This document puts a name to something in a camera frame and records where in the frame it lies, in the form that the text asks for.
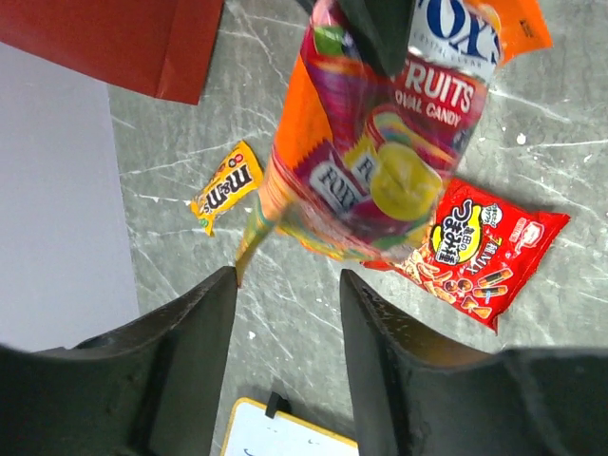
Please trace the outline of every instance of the white paper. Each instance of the white paper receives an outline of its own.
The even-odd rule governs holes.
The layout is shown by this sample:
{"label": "white paper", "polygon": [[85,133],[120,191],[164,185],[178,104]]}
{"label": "white paper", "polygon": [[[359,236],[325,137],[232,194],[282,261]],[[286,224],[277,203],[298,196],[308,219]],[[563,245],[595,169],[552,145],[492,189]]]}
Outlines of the white paper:
{"label": "white paper", "polygon": [[0,343],[72,347],[139,314],[107,86],[0,45]]}

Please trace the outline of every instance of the red snack bag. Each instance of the red snack bag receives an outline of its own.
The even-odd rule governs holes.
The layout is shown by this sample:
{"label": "red snack bag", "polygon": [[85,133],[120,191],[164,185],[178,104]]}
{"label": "red snack bag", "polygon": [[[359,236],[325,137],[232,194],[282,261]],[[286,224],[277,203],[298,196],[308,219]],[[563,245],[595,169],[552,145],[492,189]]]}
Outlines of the red snack bag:
{"label": "red snack bag", "polygon": [[420,249],[401,263],[362,264],[398,272],[496,332],[498,315],[508,309],[569,220],[565,214],[525,212],[453,179]]}

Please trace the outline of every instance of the black clip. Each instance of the black clip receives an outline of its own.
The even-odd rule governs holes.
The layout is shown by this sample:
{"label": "black clip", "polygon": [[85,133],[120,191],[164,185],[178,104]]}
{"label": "black clip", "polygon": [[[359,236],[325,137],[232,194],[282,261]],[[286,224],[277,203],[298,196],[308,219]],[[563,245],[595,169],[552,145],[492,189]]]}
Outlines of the black clip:
{"label": "black clip", "polygon": [[277,392],[273,392],[270,395],[270,399],[266,404],[266,416],[274,419],[275,415],[278,411],[283,411],[285,413],[292,413],[292,405],[289,403],[287,399],[284,399]]}

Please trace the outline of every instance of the yellow candy illustration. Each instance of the yellow candy illustration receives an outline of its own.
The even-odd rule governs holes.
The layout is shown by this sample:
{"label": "yellow candy illustration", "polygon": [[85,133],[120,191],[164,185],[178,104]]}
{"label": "yellow candy illustration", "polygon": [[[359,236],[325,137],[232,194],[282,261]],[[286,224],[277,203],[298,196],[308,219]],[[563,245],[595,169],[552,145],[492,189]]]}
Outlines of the yellow candy illustration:
{"label": "yellow candy illustration", "polygon": [[431,209],[442,191],[442,180],[414,150],[386,142],[378,150],[370,190],[373,202],[387,216],[414,221]]}

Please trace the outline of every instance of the whiteboard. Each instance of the whiteboard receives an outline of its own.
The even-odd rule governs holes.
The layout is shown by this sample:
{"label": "whiteboard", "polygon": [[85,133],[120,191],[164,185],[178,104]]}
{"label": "whiteboard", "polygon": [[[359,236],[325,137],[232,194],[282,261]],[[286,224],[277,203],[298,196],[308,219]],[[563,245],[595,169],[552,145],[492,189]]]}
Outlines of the whiteboard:
{"label": "whiteboard", "polygon": [[356,443],[328,430],[241,398],[232,410],[221,456],[359,456]]}

